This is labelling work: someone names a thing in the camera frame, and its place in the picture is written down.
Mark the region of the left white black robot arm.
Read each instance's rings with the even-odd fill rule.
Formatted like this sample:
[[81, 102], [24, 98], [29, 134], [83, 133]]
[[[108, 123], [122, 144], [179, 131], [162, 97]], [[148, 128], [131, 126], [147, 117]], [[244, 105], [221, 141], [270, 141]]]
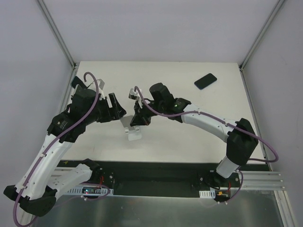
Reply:
[[77, 89], [66, 109], [52, 119], [43, 146], [30, 169], [19, 183], [7, 186], [4, 194], [25, 212], [42, 217], [74, 186], [83, 182], [100, 183], [101, 167], [88, 158], [66, 176], [53, 180], [50, 177], [88, 125], [120, 120], [125, 114], [126, 110], [114, 93], [102, 98], [92, 89]]

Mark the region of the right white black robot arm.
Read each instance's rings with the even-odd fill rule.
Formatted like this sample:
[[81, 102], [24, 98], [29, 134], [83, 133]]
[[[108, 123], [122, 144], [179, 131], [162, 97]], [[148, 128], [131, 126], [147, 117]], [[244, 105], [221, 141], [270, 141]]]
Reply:
[[245, 165], [258, 145], [257, 136], [247, 119], [238, 121], [220, 118], [202, 111], [183, 98], [175, 98], [162, 83], [150, 87], [152, 100], [146, 100], [134, 87], [129, 98], [135, 101], [131, 126], [148, 126], [153, 116], [162, 116], [179, 123], [196, 126], [226, 143], [226, 155], [213, 174], [217, 186], [225, 186], [231, 174]]

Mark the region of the right aluminium frame post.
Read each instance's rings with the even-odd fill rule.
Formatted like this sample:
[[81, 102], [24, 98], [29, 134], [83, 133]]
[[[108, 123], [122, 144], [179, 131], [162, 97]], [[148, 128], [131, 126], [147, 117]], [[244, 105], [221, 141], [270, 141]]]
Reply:
[[240, 72], [244, 70], [248, 62], [250, 61], [251, 57], [253, 56], [254, 52], [257, 50], [258, 46], [261, 44], [263, 38], [265, 37], [268, 29], [274, 22], [275, 18], [277, 17], [278, 13], [282, 9], [282, 7], [285, 5], [287, 1], [286, 0], [277, 0], [273, 9], [271, 10], [269, 16], [265, 20], [263, 26], [261, 27], [260, 31], [258, 32], [256, 38], [254, 39], [251, 47], [249, 48], [247, 54], [245, 55], [243, 61], [239, 65]]

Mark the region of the silver metal phone stand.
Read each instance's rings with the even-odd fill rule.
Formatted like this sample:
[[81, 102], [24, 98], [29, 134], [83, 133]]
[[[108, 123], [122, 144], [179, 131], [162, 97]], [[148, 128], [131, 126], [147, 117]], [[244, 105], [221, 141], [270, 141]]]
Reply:
[[133, 118], [132, 115], [124, 116], [123, 118], [120, 119], [120, 122], [124, 127], [125, 134], [127, 135], [129, 141], [140, 140], [142, 138], [142, 134], [140, 130], [141, 128], [140, 126], [130, 125], [132, 118]]

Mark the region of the blue phone top right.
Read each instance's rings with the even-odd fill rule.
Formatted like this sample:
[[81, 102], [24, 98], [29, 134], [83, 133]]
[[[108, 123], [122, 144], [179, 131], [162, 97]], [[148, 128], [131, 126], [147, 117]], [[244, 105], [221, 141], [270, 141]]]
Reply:
[[200, 79], [194, 82], [194, 85], [199, 89], [203, 90], [204, 88], [208, 87], [209, 85], [213, 84], [217, 81], [217, 77], [214, 76], [212, 73], [208, 73], [205, 76], [201, 77]]

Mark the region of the aluminium frame post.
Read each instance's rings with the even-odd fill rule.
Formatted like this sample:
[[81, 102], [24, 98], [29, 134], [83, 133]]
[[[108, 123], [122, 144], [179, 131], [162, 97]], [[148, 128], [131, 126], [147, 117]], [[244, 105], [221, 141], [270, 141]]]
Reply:
[[243, 61], [239, 65], [240, 72], [244, 70], [248, 62], [250, 61], [251, 57], [253, 56], [254, 52], [257, 50], [258, 46], [261, 44], [263, 38], [265, 37], [268, 29], [274, 22], [275, 18], [277, 17], [278, 13], [282, 9], [282, 7], [285, 5], [287, 1], [286, 0], [277, 0], [273, 9], [271, 10], [269, 16], [265, 20], [263, 26], [261, 27], [260, 31], [258, 32], [256, 38], [254, 39], [251, 47], [249, 48], [247, 54], [245, 55]]
[[50, 27], [51, 32], [53, 33], [62, 53], [64, 54], [66, 60], [68, 61], [68, 63], [70, 64], [72, 69], [75, 69], [76, 67], [76, 62], [74, 60], [74, 58], [72, 57], [56, 23], [55, 20], [53, 19], [50, 10], [48, 9], [46, 3], [44, 0], [36, 0], [36, 3], [38, 5], [38, 7], [40, 8], [47, 24]]

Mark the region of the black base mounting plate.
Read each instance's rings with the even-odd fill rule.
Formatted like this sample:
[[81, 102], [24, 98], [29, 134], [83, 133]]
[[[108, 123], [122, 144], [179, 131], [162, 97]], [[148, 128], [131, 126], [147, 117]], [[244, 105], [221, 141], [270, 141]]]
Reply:
[[120, 196], [198, 198], [208, 190], [216, 163], [98, 161], [89, 183], [101, 183]]

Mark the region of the left aluminium frame post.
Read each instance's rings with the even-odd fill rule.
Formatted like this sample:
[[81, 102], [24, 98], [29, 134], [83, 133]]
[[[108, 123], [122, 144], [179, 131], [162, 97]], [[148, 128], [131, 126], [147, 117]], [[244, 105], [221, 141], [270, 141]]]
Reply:
[[46, 3], [44, 0], [36, 0], [36, 3], [38, 5], [38, 7], [40, 8], [47, 24], [50, 27], [51, 32], [53, 33], [62, 53], [64, 54], [66, 60], [68, 61], [68, 63], [70, 64], [72, 69], [75, 69], [76, 67], [76, 62], [74, 60], [74, 58], [72, 57], [56, 23], [55, 20], [53, 19], [50, 10], [48, 9]]

